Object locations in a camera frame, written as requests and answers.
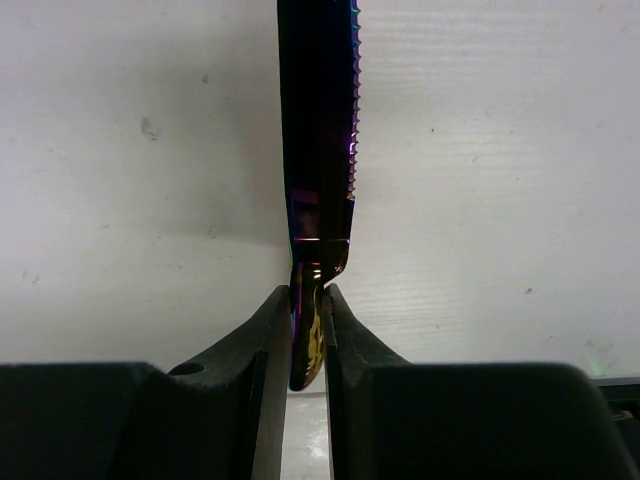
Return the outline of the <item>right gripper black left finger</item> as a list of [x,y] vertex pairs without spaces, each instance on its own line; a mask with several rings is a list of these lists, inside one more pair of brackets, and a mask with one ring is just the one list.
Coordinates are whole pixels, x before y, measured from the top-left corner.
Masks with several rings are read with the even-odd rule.
[[137,479],[277,479],[290,362],[289,290],[136,401]]

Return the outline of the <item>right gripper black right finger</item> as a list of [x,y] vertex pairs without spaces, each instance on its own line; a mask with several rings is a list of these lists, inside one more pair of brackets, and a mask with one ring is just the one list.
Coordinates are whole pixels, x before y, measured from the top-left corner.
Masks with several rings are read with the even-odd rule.
[[358,479],[375,465],[370,458],[367,377],[379,367],[404,367],[410,362],[356,318],[336,284],[324,290],[322,306],[331,477]]

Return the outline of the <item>iridescent knife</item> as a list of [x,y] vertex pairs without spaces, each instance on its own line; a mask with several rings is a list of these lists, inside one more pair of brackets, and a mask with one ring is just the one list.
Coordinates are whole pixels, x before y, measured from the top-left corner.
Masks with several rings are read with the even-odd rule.
[[277,4],[292,391],[306,389],[321,369],[324,287],[348,260],[359,134],[359,13],[355,1]]

